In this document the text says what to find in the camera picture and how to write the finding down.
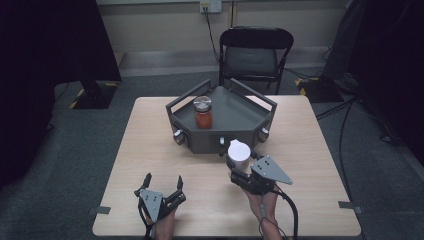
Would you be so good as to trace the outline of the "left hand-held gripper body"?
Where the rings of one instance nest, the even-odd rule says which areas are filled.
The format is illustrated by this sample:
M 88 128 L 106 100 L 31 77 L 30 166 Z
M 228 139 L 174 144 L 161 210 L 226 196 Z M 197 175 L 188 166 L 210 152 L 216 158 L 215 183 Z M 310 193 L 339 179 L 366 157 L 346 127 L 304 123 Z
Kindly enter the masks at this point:
M 134 191 L 139 198 L 139 212 L 146 213 L 153 223 L 168 216 L 180 204 L 186 201 L 186 196 L 181 189 L 177 189 L 168 197 L 161 192 L 140 188 Z

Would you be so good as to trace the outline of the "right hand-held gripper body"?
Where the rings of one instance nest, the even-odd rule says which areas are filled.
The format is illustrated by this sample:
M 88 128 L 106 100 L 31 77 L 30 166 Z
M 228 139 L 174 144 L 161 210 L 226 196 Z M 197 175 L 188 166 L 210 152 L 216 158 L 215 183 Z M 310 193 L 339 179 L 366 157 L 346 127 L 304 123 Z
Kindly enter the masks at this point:
M 234 169 L 230 174 L 230 180 L 254 195 L 263 196 L 271 192 L 277 182 L 288 185 L 293 183 L 292 179 L 270 156 L 264 156 L 251 164 L 250 170 L 250 173 L 246 173 Z

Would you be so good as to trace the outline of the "white bottle with white lid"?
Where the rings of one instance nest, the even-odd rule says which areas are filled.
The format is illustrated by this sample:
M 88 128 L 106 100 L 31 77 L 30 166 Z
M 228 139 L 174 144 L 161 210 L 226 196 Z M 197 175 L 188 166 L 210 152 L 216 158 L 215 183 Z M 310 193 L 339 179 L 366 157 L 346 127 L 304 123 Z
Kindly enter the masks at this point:
M 237 139 L 230 142 L 227 150 L 227 159 L 235 169 L 245 172 L 249 165 L 250 155 L 251 149 L 247 144 Z

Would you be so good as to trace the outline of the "dark grey corner rack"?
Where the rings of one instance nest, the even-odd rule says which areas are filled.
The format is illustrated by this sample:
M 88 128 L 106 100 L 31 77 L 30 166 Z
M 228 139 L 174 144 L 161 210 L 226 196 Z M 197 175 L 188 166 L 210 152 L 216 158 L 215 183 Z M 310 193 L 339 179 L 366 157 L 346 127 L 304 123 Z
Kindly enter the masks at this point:
M 194 99 L 211 99 L 212 126 L 201 129 L 195 120 Z M 277 109 L 277 103 L 245 84 L 231 79 L 227 86 L 206 80 L 166 105 L 174 141 L 195 154 L 227 152 L 234 139 L 253 149 L 264 143 Z

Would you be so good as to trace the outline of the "orange jar with silver lid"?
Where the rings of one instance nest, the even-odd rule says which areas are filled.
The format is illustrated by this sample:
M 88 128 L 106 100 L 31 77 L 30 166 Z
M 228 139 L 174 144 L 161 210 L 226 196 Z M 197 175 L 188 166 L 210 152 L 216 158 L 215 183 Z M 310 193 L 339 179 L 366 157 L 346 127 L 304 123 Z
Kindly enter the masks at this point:
M 212 127 L 212 100 L 208 96 L 198 96 L 193 100 L 195 120 L 200 129 Z

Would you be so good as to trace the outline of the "person's left hand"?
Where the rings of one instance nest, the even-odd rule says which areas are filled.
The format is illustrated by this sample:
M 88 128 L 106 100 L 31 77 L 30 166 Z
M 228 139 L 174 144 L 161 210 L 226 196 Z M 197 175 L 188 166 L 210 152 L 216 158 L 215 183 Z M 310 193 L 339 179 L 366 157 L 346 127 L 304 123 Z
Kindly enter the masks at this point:
M 147 217 L 146 221 L 149 225 L 152 225 L 154 240 L 172 240 L 175 228 L 175 214 L 176 210 L 173 210 L 165 218 L 158 220 L 153 223 L 152 220 Z

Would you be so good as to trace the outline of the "person's right hand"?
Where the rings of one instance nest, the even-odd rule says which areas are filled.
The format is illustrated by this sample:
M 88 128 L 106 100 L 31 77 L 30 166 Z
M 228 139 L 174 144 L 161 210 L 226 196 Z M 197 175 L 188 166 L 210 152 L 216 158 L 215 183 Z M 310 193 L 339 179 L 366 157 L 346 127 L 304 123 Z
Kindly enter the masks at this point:
M 276 223 L 275 211 L 278 195 L 273 192 L 268 192 L 265 195 L 254 195 L 244 190 L 245 195 L 248 198 L 249 206 L 259 222 L 263 220 L 269 220 L 272 223 Z

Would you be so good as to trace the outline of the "grey tape strip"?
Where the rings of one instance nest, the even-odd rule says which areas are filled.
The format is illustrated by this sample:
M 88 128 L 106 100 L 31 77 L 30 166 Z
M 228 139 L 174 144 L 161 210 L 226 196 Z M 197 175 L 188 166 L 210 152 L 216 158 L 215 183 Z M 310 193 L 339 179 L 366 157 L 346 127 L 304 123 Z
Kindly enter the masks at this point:
M 338 201 L 338 206 L 341 209 L 351 209 L 354 211 L 355 214 L 362 214 L 364 213 L 361 206 L 357 206 L 354 203 L 350 201 Z
M 96 207 L 91 207 L 88 211 L 88 213 L 90 215 L 96 215 L 96 214 L 105 214 L 108 215 L 110 212 L 111 208 L 110 207 L 105 207 L 105 206 L 96 206 Z

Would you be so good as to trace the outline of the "black stand base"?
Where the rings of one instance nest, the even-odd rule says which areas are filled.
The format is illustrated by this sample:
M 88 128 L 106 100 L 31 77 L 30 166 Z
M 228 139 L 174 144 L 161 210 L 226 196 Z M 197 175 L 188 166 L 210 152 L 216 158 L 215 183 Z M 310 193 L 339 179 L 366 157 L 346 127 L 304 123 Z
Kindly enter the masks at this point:
M 118 86 L 115 82 L 84 83 L 70 109 L 108 109 Z
M 334 82 L 322 80 L 319 77 L 299 78 L 295 81 L 299 93 L 306 96 L 311 103 L 342 102 Z

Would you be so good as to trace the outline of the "black folding chair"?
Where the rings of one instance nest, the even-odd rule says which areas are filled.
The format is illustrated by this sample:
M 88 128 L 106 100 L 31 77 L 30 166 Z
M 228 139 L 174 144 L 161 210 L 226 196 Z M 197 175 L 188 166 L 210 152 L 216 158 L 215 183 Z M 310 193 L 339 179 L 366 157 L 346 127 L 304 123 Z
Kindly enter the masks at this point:
M 226 79 L 276 83 L 279 93 L 282 75 L 294 44 L 293 35 L 273 27 L 237 26 L 219 39 L 219 84 Z

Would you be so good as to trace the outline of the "dark curtain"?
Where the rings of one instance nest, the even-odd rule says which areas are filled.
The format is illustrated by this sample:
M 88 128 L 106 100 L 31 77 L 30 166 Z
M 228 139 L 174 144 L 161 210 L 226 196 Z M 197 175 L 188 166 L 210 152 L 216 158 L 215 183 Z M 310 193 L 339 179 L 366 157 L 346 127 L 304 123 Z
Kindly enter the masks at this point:
M 322 77 L 347 72 L 424 165 L 424 0 L 349 0 Z
M 58 84 L 120 79 L 96 0 L 0 0 L 0 190 L 31 167 Z

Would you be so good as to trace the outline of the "white wall socket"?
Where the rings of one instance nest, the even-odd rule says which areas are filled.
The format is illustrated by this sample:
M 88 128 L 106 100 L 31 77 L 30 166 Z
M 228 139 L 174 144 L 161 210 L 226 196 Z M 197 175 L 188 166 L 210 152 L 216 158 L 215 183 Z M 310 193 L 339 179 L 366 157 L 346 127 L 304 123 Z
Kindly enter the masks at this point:
M 222 1 L 221 0 L 200 0 L 199 7 L 200 7 L 200 12 L 202 14 L 221 13 Z

